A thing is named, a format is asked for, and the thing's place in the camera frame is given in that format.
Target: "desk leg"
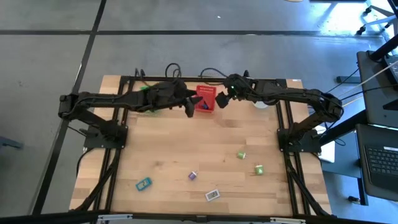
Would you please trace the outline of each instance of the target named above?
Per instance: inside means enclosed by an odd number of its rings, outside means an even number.
[[[359,201],[361,202],[361,205],[368,206],[368,195],[365,192],[365,186],[363,184],[362,178],[358,178],[358,190],[359,190]]]
[[[368,119],[366,118],[366,110],[362,110],[361,112],[348,118],[334,128],[329,129],[329,131],[327,131],[326,134],[319,139],[320,145],[323,146],[354,130],[357,124],[367,123]]]

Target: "gray floor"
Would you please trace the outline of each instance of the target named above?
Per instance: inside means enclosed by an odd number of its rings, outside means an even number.
[[[91,29],[99,0],[1,1],[0,29]],[[108,1],[99,29],[301,30],[326,35],[355,32],[365,3],[272,1]],[[0,135],[25,144],[0,151],[0,216],[29,213],[37,183],[60,120],[58,97],[72,89],[88,36],[0,35]],[[376,49],[380,37],[160,35],[97,36],[81,91],[98,91],[103,75],[127,75],[143,68],[162,75],[177,62],[183,75],[205,67],[253,77],[299,78],[307,88],[327,91],[337,75],[356,69],[356,52]],[[345,85],[338,95],[351,88]],[[363,108],[350,104],[343,119]],[[79,128],[79,122],[71,126]],[[69,131],[44,212],[68,209],[83,138]],[[325,174],[332,211],[338,217],[398,223],[398,205],[371,198],[362,207],[346,201],[356,181]]]

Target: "black metal frame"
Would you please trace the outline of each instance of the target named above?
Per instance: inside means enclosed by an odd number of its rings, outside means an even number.
[[[81,82],[83,80],[83,76],[85,74],[86,66],[88,64],[88,59],[90,57],[91,50],[93,48],[93,44],[95,41],[95,37],[97,35],[297,35],[297,36],[315,36],[315,37],[350,37],[352,33],[350,32],[340,32],[339,34],[328,35],[319,31],[284,31],[284,30],[98,30],[98,27],[101,22],[101,18],[104,12],[104,8],[107,0],[101,0],[98,8],[97,15],[95,17],[95,21],[91,30],[0,30],[0,35],[88,35],[88,42],[83,53],[83,58],[81,60],[81,67],[77,73],[75,83],[73,84],[72,93],[78,93],[80,89]],[[367,32],[366,35],[356,36],[356,38],[369,38],[369,37],[380,37],[379,32]],[[131,77],[121,77],[121,81],[119,84],[119,92],[123,92],[123,86],[130,80]],[[147,81],[165,81],[167,78],[165,77],[146,77]],[[220,82],[222,78],[185,78],[187,82]],[[134,80],[129,83],[129,89],[132,88],[134,84]],[[284,127],[282,110],[280,107],[280,103],[276,105],[277,115],[279,119],[279,127],[282,129]],[[290,103],[286,102],[287,116],[289,125],[293,123],[292,112],[290,109]],[[117,119],[118,109],[114,110],[113,119]],[[123,117],[121,124],[126,124],[127,119],[127,110],[123,111]],[[49,191],[49,187],[52,181],[53,173],[55,171],[57,161],[60,155],[60,151],[62,148],[63,141],[65,139],[67,127],[69,122],[65,120],[61,120],[59,127],[57,129],[57,133],[55,135],[55,139],[53,141],[50,157],[45,165],[45,172],[42,176],[41,181],[39,182],[40,187],[37,189],[37,196],[35,198],[34,205],[32,205],[32,214],[23,217],[9,217],[9,218],[0,218],[0,223],[8,221],[18,221],[18,223],[46,223],[45,220],[49,220],[49,223],[53,223],[51,218],[61,218],[57,223],[68,223],[74,220],[79,220],[79,218],[85,218],[86,222],[90,222],[93,218],[98,217],[98,215],[109,214],[109,209],[111,206],[111,199],[113,196],[114,183],[116,180],[116,171],[113,172],[110,177],[110,185],[107,194],[106,200],[106,210],[98,210],[100,207],[102,189],[100,189],[99,193],[94,199],[94,211],[73,211],[68,213],[55,213],[55,214],[45,214],[42,215],[42,208],[45,203],[45,198]],[[120,157],[121,149],[116,149],[116,166],[118,164],[118,160]],[[100,172],[100,179],[105,175],[107,171],[107,167],[109,166],[109,158],[111,154],[111,149],[105,149],[105,154],[103,158],[103,164]],[[285,162],[290,161],[290,156],[288,153],[284,152]],[[304,181],[302,166],[300,161],[299,153],[294,154],[295,163],[297,168],[297,173],[299,178]],[[294,182],[292,177],[287,174],[287,180],[289,185],[289,194],[290,200],[292,202],[292,213],[294,214],[292,217],[286,218],[302,218],[306,219],[308,223],[317,223],[316,220],[321,220],[324,223],[334,223],[336,220],[339,222],[344,222],[344,219],[335,219],[330,217],[314,217],[314,216],[305,216],[298,214],[297,208],[297,199],[295,198],[295,189]],[[305,214],[309,214],[308,202],[303,197],[303,206]],[[247,221],[247,222],[269,222],[272,220],[272,217],[260,217],[260,216],[226,216],[226,215],[207,215],[207,216],[197,216],[197,215],[165,215],[165,214],[145,214],[145,213],[135,213],[135,218],[143,218],[143,219],[171,219],[171,220],[191,220],[195,222],[208,222],[208,221]]]

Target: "wooden tabletop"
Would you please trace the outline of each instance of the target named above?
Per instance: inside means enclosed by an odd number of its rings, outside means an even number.
[[[117,93],[120,76],[106,75],[100,93]],[[195,90],[202,83],[186,82]],[[287,80],[289,87],[302,88],[300,80]],[[143,84],[136,82],[133,90]],[[284,103],[285,127],[288,127]],[[294,121],[308,116],[307,106],[291,103]],[[113,109],[96,108],[111,119]],[[195,112],[187,118],[183,108],[154,113],[129,112],[126,147],[122,150],[111,211],[213,215],[291,215],[289,189],[282,154],[277,143],[275,106],[257,109],[248,101],[233,101],[213,113]],[[244,151],[247,158],[236,157]],[[104,149],[87,154],[80,165],[70,208],[79,206],[98,182]],[[317,202],[330,212],[319,160],[300,154],[305,183]],[[264,175],[254,167],[264,166]],[[188,178],[197,170],[195,180]],[[142,192],[136,184],[150,177],[153,184]],[[101,200],[104,207],[107,186]],[[220,198],[207,202],[214,189]],[[296,186],[299,211],[302,209]]]

